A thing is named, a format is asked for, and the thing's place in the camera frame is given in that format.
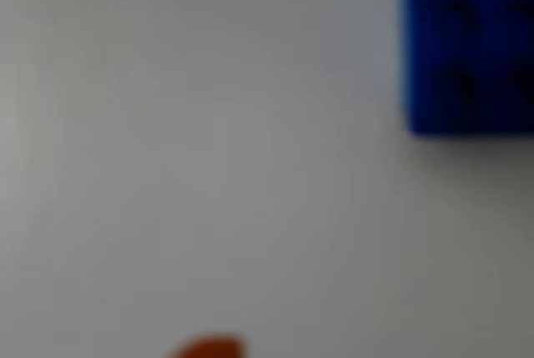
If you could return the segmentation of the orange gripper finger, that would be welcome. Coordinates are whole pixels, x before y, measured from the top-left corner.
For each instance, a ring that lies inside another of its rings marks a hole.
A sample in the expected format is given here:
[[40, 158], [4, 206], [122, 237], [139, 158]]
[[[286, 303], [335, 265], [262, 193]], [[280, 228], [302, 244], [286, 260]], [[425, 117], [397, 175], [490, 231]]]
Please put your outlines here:
[[246, 344], [231, 334], [212, 333], [195, 336], [175, 347], [168, 358], [245, 358]]

